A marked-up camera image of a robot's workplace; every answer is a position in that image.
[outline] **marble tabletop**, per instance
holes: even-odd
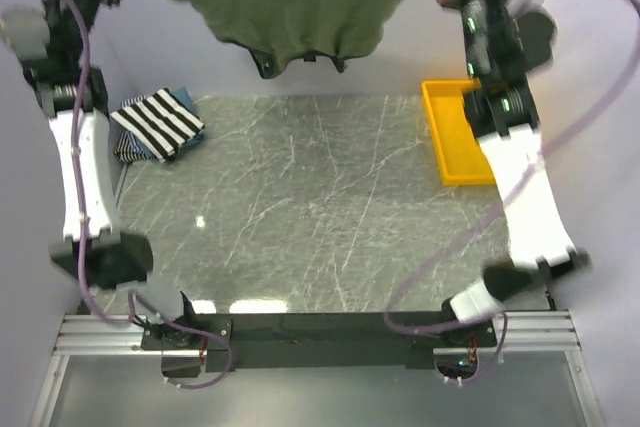
[[[444,187],[417,96],[210,97],[206,138],[129,167],[120,209],[155,273],[217,312],[383,310],[409,275],[499,201]],[[507,252],[504,219],[434,266],[399,310],[439,310]],[[101,295],[124,313],[121,295]],[[547,309],[543,291],[511,309]]]

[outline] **folded clothing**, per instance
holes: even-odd
[[[193,113],[186,89],[161,89],[149,97],[123,102],[111,118],[124,127],[115,155],[126,163],[172,160],[178,151],[202,139],[204,123]]]

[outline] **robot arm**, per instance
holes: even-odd
[[[120,0],[73,0],[90,30],[102,4]],[[80,29],[61,0],[43,0],[43,8],[13,6],[0,16],[0,38],[13,50],[25,80],[53,133],[62,170],[65,220],[62,241],[50,245],[53,263],[78,276],[81,212],[72,164],[73,106],[82,54]],[[147,238],[123,228],[111,185],[108,150],[108,96],[99,68],[91,66],[79,119],[78,155],[86,200],[88,287],[114,290],[125,286],[151,299],[165,318],[179,319],[190,305],[175,289],[151,278],[153,254]]]
[[[467,70],[479,85],[464,97],[465,116],[493,171],[509,229],[510,259],[487,266],[444,304],[450,318],[464,322],[504,310],[506,300],[583,267],[588,257],[558,214],[527,82],[528,72],[551,60],[553,21],[537,10],[514,19],[507,0],[438,2],[463,19]]]

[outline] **yellow plastic bin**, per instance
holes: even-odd
[[[440,176],[445,185],[495,184],[489,162],[464,116],[462,96],[472,80],[427,80],[422,96]]]

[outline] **cable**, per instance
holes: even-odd
[[[640,19],[640,0],[627,0],[636,11],[638,18]],[[631,51],[631,55],[625,68],[613,83],[613,85],[605,92],[605,94],[598,99],[598,101],[581,117],[578,118],[573,124],[562,131],[556,138],[551,140],[546,146],[543,146],[541,152],[538,154],[538,160],[543,157],[548,157],[555,153],[560,147],[566,145],[573,140],[576,136],[580,135],[587,127],[591,126],[599,117],[607,112],[613,105],[613,102],[622,94],[622,92],[629,85],[629,82],[633,79],[635,72],[640,65],[640,35],[637,36],[634,48]],[[483,219],[480,219],[469,229],[460,232],[453,237],[447,245],[431,255],[422,266],[414,272],[396,291],[396,294],[391,298],[385,312],[383,314],[385,324],[393,331],[404,335],[431,335],[436,333],[446,332],[447,330],[458,329],[479,322],[489,320],[492,315],[484,315],[476,319],[471,319],[467,322],[450,321],[436,325],[425,326],[408,326],[393,322],[391,319],[391,310],[394,309],[398,303],[406,297],[406,295],[413,289],[413,287],[441,260],[447,258],[453,252],[464,248],[464,246],[470,242],[474,235],[485,230],[492,222],[497,220],[503,211],[506,209],[513,200],[520,194],[524,186],[531,179],[531,176],[535,169],[535,163],[530,164],[522,175],[520,182],[509,193],[503,204],[496,205]]]
[[[192,329],[191,327],[185,327],[183,325],[176,324],[175,322],[172,322],[171,320],[166,318],[164,315],[162,315],[162,313],[160,313],[158,311],[158,309],[156,309],[153,305],[151,305],[143,296],[141,296],[140,294],[137,294],[137,293],[134,294],[133,292],[129,292],[129,299],[132,299],[134,296],[135,296],[135,299],[140,303],[140,305],[142,305],[148,311],[153,312],[157,318],[162,320],[162,322],[167,324],[169,327],[172,327],[172,328],[174,328],[176,330],[181,330],[182,332],[186,332],[188,334],[207,337],[207,338],[213,340],[214,342],[222,344],[224,346],[224,348],[227,350],[227,363],[224,366],[224,369],[222,370],[222,372],[220,372],[215,378],[213,378],[213,379],[211,379],[211,380],[209,380],[207,382],[203,382],[201,384],[182,384],[182,383],[180,383],[180,382],[178,382],[178,381],[176,381],[174,379],[166,378],[166,381],[168,383],[170,383],[171,385],[176,386],[179,389],[187,389],[187,390],[205,389],[207,387],[211,387],[214,384],[217,384],[224,377],[226,377],[227,374],[229,374],[231,372],[231,370],[233,369],[233,352],[231,350],[231,346],[226,341],[226,339],[224,339],[220,335],[214,334],[213,332],[206,332],[204,330]]]
[[[84,182],[82,179],[82,167],[80,165],[80,159],[79,159],[79,156],[80,156],[79,124],[80,124],[80,112],[82,109],[82,99],[84,97],[84,91],[86,89],[87,81],[89,79],[89,71],[91,66],[91,60],[90,60],[91,48],[89,43],[89,31],[87,29],[86,24],[84,23],[80,9],[78,8],[74,0],[62,0],[62,1],[67,5],[69,10],[73,14],[73,17],[76,23],[78,24],[78,30],[80,32],[80,37],[82,39],[82,46],[83,46],[82,56],[80,60],[81,61],[80,79],[78,81],[76,99],[73,104],[73,119],[72,119],[72,129],[71,129],[71,151],[72,151],[72,160],[73,160],[73,173],[76,181],[76,191],[78,194],[78,208],[81,215],[80,240],[79,240],[79,247],[78,247],[78,284],[80,285],[80,291],[82,293],[82,297],[87,307],[91,311],[91,313],[99,317],[104,322],[107,322],[111,325],[121,326],[125,324],[123,321],[121,321],[120,319],[114,319],[107,316],[107,314],[96,304],[95,299],[91,295],[91,292],[89,291],[89,286],[87,284],[86,248],[87,248],[87,223],[89,222],[89,218],[86,215],[86,211],[87,211],[86,195],[85,195],[85,189],[84,189]],[[138,326],[143,325],[140,317],[136,315],[136,309],[135,309],[136,298],[145,308],[147,308],[150,312],[156,315],[156,317],[161,319],[168,326],[176,330],[180,330],[182,332],[208,337],[216,342],[221,343],[228,351],[227,364],[224,370],[220,375],[218,375],[213,380],[209,382],[205,382],[203,384],[199,384],[199,385],[182,385],[173,380],[169,380],[170,383],[172,383],[176,387],[182,387],[185,389],[199,389],[199,388],[209,387],[219,382],[220,380],[222,380],[222,378],[232,370],[233,355],[232,355],[231,347],[226,342],[226,340],[224,340],[222,337],[216,334],[213,334],[211,332],[192,329],[192,328],[185,327],[172,322],[167,317],[165,317],[161,312],[159,312],[158,309],[156,309],[148,301],[146,301],[144,297],[141,297],[140,295],[136,295],[136,297],[134,298],[132,291],[129,292],[128,299],[127,299],[129,304],[129,316],[125,325],[128,325],[129,323],[133,323]]]
[[[82,19],[80,9],[74,2],[74,0],[62,0],[73,14],[73,18],[78,24],[78,30],[82,39],[82,55],[80,57],[81,71],[80,79],[77,86],[76,99],[73,103],[73,119],[71,127],[71,155],[73,164],[73,174],[75,177],[76,191],[78,196],[78,210],[80,212],[80,240],[78,245],[78,284],[80,286],[80,292],[83,300],[89,310],[98,316],[101,320],[111,325],[123,324],[120,320],[115,320],[108,317],[105,312],[96,304],[89,286],[87,285],[86,275],[86,251],[87,251],[87,224],[89,218],[87,217],[87,202],[84,189],[84,181],[82,178],[82,168],[80,166],[80,146],[79,146],[79,124],[80,113],[82,110],[82,99],[84,98],[84,92],[89,80],[89,71],[91,67],[91,46],[89,43],[89,32],[87,26]]]
[[[491,370],[491,368],[495,365],[495,363],[500,358],[500,354],[502,353],[502,349],[504,349],[504,343],[507,340],[507,327],[509,327],[509,319],[508,319],[508,316],[507,316],[506,312],[503,312],[501,315],[502,315],[502,317],[504,319],[503,323],[502,323],[502,334],[500,335],[500,340],[498,341],[498,345],[496,346],[496,350],[493,352],[493,355],[491,355],[491,357],[489,358],[489,361],[486,364],[483,364],[481,366],[481,368],[477,369],[475,374],[473,374],[471,377],[467,377],[466,379],[460,379],[460,378],[458,378],[458,379],[447,379],[445,377],[444,378],[445,383],[458,384],[458,385],[469,384],[471,382],[475,382],[480,377],[482,377],[484,374],[489,372],[489,370]]]
[[[82,216],[80,219],[81,234],[80,234],[79,252],[78,252],[78,280],[79,280],[82,296],[85,300],[85,303],[87,304],[87,307],[89,307],[91,312],[107,323],[120,324],[120,321],[108,317],[106,313],[95,303],[95,300],[93,299],[93,296],[91,295],[89,291],[89,287],[87,285],[85,257],[86,257],[86,247],[87,247],[87,223],[89,219],[86,217],[86,198],[85,198],[84,183],[83,183],[82,173],[81,173],[81,166],[79,161],[80,149],[78,145],[79,144],[78,131],[79,131],[79,120],[80,120],[82,98],[84,95],[84,90],[87,85],[89,68],[90,68],[89,33],[82,19],[82,15],[77,5],[75,4],[75,2],[73,0],[63,0],[63,1],[71,10],[74,19],[78,23],[80,36],[82,38],[82,44],[83,44],[83,52],[81,57],[82,70],[81,70],[80,80],[77,88],[77,97],[73,106],[73,127],[72,127],[72,141],[71,141],[72,155],[73,155],[73,170],[74,170],[74,177],[76,181],[76,189],[78,193],[78,206]],[[628,0],[628,1],[634,6],[636,12],[638,13],[638,16],[640,17],[640,0]],[[633,77],[633,74],[635,73],[639,62],[640,62],[640,43],[637,43],[636,48],[633,50],[633,54],[626,68],[624,69],[623,73],[620,75],[619,79],[614,83],[614,85],[607,91],[607,93],[598,102],[596,102],[596,104],[593,107],[591,107],[585,114],[583,114],[582,117],[580,117],[576,122],[570,125],[567,129],[565,129],[555,139],[549,142],[547,146],[543,147],[542,151],[539,153],[539,157],[540,158],[548,157],[549,155],[554,153],[557,149],[559,149],[561,146],[565,145],[566,143],[571,141],[573,138],[575,138],[577,135],[582,133],[597,118],[603,115],[611,107],[613,101],[622,93],[624,88],[626,88],[629,81]],[[437,264],[439,261],[443,260],[444,258],[448,257],[449,255],[451,255],[454,251],[463,248],[464,245],[466,245],[466,243],[468,243],[475,234],[482,232],[491,223],[497,220],[501,216],[503,209],[511,205],[511,203],[520,194],[524,186],[530,180],[534,172],[534,168],[535,168],[535,164],[531,164],[525,170],[520,182],[516,185],[513,191],[507,196],[504,203],[496,205],[494,209],[492,209],[492,211],[487,216],[485,216],[485,218],[478,221],[471,228],[455,236],[449,242],[449,244],[447,244],[444,248],[440,249],[431,257],[429,257],[429,259],[427,259],[427,261],[422,265],[422,267],[419,270],[417,270],[412,276],[410,276],[409,279],[405,281],[405,283],[400,287],[400,289],[398,289],[396,295],[391,299],[391,301],[387,305],[384,312],[385,323],[392,331],[405,334],[405,335],[431,335],[431,334],[442,333],[447,330],[453,330],[453,329],[467,326],[470,324],[475,324],[485,320],[489,320],[491,317],[493,317],[493,315],[482,316],[480,318],[472,319],[464,323],[459,321],[451,321],[451,322],[445,322],[437,325],[416,327],[416,326],[406,326],[406,325],[394,323],[391,320],[390,310],[393,309],[407,295],[407,293],[414,287],[414,285],[419,280],[421,280],[426,275],[426,273],[433,266],[435,266],[435,264]],[[164,317],[160,312],[158,312],[158,310],[155,309],[151,304],[149,304],[144,298],[140,296],[137,296],[136,298],[141,305],[143,305],[145,308],[147,308],[151,312],[154,312],[158,318],[160,318],[165,324],[169,325],[170,327],[186,333],[206,336],[212,340],[222,343],[229,352],[228,361],[227,361],[225,370],[215,379],[200,385],[189,385],[189,386],[188,385],[183,386],[182,384],[179,384],[173,380],[169,380],[169,382],[171,382],[173,385],[176,385],[177,387],[182,387],[185,389],[204,388],[219,382],[231,370],[233,365],[233,355],[232,355],[229,344],[222,337],[217,336],[216,334],[213,334],[211,332],[205,332],[198,329],[191,329],[189,327],[184,327],[184,326],[175,324],[172,321],[170,321],[168,318]],[[130,307],[130,312],[129,312],[130,319],[134,319],[135,318],[135,302],[133,303],[130,302],[129,307]],[[504,339],[506,337],[506,331],[507,331],[507,325],[508,325],[508,318],[507,318],[507,315],[504,313],[503,313],[503,318],[504,318],[504,326],[503,326],[502,338],[500,339],[498,348],[496,349],[494,356],[485,365],[485,367],[482,369],[480,373],[474,375],[470,379],[466,379],[467,382],[477,379],[477,377],[485,373],[493,365],[498,354],[502,350],[502,347],[504,346]]]

